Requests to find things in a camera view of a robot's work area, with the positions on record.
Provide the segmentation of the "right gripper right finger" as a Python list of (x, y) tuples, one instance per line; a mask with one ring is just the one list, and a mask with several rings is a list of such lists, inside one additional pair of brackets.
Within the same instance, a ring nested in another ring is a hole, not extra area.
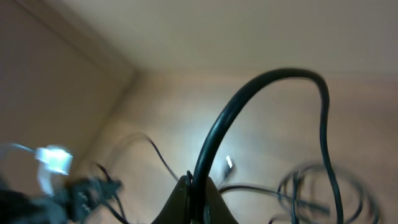
[(206, 224), (238, 224), (210, 177), (206, 180), (203, 222)]

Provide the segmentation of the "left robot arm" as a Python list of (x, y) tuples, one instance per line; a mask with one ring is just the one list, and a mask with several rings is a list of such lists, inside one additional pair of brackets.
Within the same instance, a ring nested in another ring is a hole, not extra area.
[(28, 197), (1, 190), (1, 223), (83, 223), (103, 202), (117, 195), (119, 180), (80, 178), (53, 195)]

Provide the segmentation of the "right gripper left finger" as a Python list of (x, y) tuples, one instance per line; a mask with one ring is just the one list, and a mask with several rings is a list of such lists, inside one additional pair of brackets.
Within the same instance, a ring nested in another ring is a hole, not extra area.
[(190, 179), (183, 175), (152, 224), (190, 224)]

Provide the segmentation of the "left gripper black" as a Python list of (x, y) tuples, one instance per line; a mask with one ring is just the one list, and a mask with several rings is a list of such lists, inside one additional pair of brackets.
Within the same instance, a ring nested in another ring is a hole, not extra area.
[(99, 206), (109, 205), (122, 187), (120, 180), (83, 178), (67, 187), (69, 220), (83, 223)]

